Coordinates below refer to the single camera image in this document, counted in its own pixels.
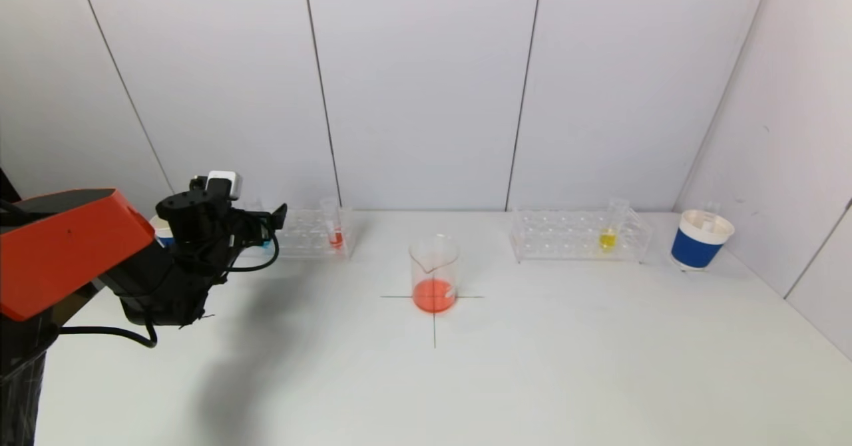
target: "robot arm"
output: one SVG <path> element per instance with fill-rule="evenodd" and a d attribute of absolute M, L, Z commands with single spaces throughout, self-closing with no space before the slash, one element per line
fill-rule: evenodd
<path fill-rule="evenodd" d="M 161 246 L 153 228 L 114 189 L 71 190 L 31 198 L 3 215 L 0 307 L 21 322 L 44 312 L 94 278 L 121 298 L 134 324 L 192 324 L 204 315 L 211 286 L 235 268 L 248 246 L 275 242 L 286 204 L 273 213 L 232 207 L 240 176 L 212 171 L 189 191 L 157 204 L 174 243 Z"/>

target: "red liquid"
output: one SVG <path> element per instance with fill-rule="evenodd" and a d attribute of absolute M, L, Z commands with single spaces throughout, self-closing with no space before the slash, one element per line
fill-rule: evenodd
<path fill-rule="evenodd" d="M 411 297 L 414 304 L 424 312 L 439 313 L 448 310 L 456 302 L 456 293 L 451 291 L 453 285 L 450 283 L 429 278 L 414 286 Z"/>
<path fill-rule="evenodd" d="M 339 250 L 343 246 L 343 233 L 340 232 L 340 228 L 335 228 L 334 239 L 329 238 L 329 243 L 336 250 Z"/>

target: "white table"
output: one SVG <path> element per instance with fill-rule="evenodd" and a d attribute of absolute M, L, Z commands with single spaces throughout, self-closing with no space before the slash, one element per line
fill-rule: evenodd
<path fill-rule="evenodd" d="M 729 252 L 676 269 L 673 213 L 645 215 L 642 265 L 517 264 L 507 213 L 357 218 L 350 261 L 232 274 L 156 349 L 61 337 L 36 444 L 852 444 L 852 363 Z M 438 232 L 484 298 L 433 322 L 381 296 L 410 294 L 407 245 Z M 72 324 L 128 327 L 110 292 Z"/>

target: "glass beaker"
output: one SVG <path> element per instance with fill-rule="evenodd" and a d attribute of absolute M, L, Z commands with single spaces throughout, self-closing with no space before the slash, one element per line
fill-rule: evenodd
<path fill-rule="evenodd" d="M 630 201 L 621 198 L 611 198 L 609 208 L 606 209 L 606 219 L 603 228 L 600 229 L 600 249 L 611 252 L 618 243 L 618 231 L 627 219 L 627 210 L 630 209 Z"/>
<path fill-rule="evenodd" d="M 439 313 L 456 302 L 459 281 L 459 247 L 449 236 L 436 234 L 413 243 L 411 257 L 411 298 L 424 312 Z"/>

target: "black cable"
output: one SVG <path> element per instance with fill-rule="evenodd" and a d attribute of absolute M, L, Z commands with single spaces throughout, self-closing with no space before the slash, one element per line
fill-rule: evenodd
<path fill-rule="evenodd" d="M 229 267 L 228 269 L 225 270 L 226 273 L 248 273 L 250 271 L 263 270 L 264 268 L 267 268 L 268 266 L 272 266 L 272 264 L 275 263 L 275 260 L 278 259 L 278 255 L 281 251 L 281 247 L 278 244 L 278 237 L 275 236 L 275 232 L 273 230 L 271 230 L 271 228 L 269 228 L 269 225 L 265 224 L 265 222 L 260 222 L 260 224 L 264 225 L 264 228 L 267 230 L 268 236 L 270 236 L 272 238 L 272 242 L 275 245 L 275 251 L 273 252 L 272 257 L 269 258 L 269 261 L 267 261 L 266 263 L 258 264 L 256 266 L 246 266 L 246 267 L 241 267 L 241 268 Z"/>
<path fill-rule="evenodd" d="M 146 348 L 153 348 L 157 345 L 157 332 L 154 330 L 151 316 L 145 317 L 145 328 L 148 330 L 150 339 L 126 329 L 111 327 L 62 327 L 59 334 L 112 334 L 136 341 Z"/>

